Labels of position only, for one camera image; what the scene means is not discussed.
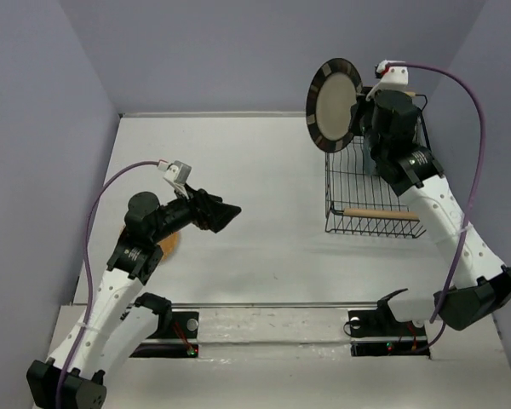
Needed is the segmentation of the orange woven coaster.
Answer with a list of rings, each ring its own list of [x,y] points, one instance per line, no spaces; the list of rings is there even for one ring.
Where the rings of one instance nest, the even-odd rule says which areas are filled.
[[[180,243],[181,234],[179,232],[175,232],[171,234],[169,237],[162,239],[158,242],[158,245],[163,252],[163,255],[159,261],[159,264],[164,263],[169,257],[171,257],[175,250],[177,249]]]

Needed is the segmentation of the teal plate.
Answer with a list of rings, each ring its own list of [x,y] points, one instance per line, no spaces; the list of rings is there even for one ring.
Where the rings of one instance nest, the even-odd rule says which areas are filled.
[[[377,176],[378,171],[376,169],[376,162],[371,157],[370,147],[368,145],[363,145],[363,170],[364,173],[368,176]]]

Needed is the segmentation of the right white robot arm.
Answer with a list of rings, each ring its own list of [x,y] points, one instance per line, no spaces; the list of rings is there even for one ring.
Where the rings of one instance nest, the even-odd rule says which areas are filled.
[[[349,130],[363,137],[376,173],[401,203],[414,211],[450,264],[453,275],[432,297],[430,314],[462,331],[511,299],[511,266],[480,237],[432,152],[415,140],[420,113],[411,97],[397,90],[367,89],[356,94]]]

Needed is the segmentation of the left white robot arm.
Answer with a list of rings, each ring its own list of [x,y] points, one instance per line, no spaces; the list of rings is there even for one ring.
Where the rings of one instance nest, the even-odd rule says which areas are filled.
[[[86,310],[46,361],[26,378],[39,408],[101,408],[106,383],[149,336],[171,327],[170,300],[142,289],[163,257],[160,242],[187,225],[219,233],[241,212],[199,189],[160,204],[141,192],[128,203],[121,232]]]

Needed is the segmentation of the black rimmed plate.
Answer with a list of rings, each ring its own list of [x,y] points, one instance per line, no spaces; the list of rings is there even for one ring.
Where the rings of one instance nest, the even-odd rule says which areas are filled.
[[[314,74],[307,92],[305,118],[314,145],[324,153],[341,151],[352,139],[351,108],[363,82],[354,64],[344,58],[326,61]]]

